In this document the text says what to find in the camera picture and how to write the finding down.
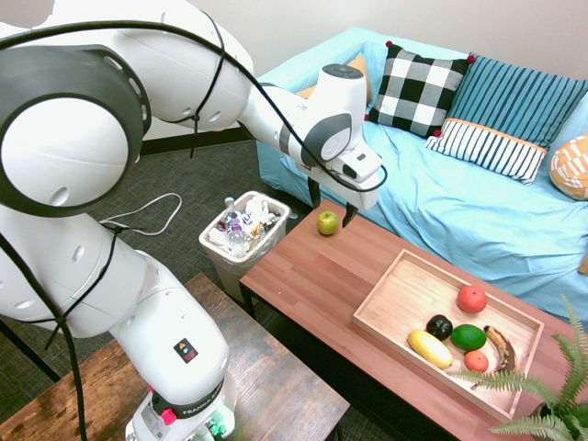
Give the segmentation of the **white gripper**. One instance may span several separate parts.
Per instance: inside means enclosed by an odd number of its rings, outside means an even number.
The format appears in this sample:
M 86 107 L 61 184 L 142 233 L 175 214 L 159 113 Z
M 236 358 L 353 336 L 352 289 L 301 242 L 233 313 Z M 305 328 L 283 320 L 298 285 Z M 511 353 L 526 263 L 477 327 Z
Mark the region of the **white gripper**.
M 357 215 L 359 209 L 371 209 L 378 201 L 378 170 L 382 166 L 381 157 L 364 141 L 346 148 L 325 165 L 300 166 L 300 171 L 309 177 L 308 189 L 314 209 L 322 202 L 320 185 L 328 187 L 344 199 L 345 215 L 342 227 L 345 228 Z

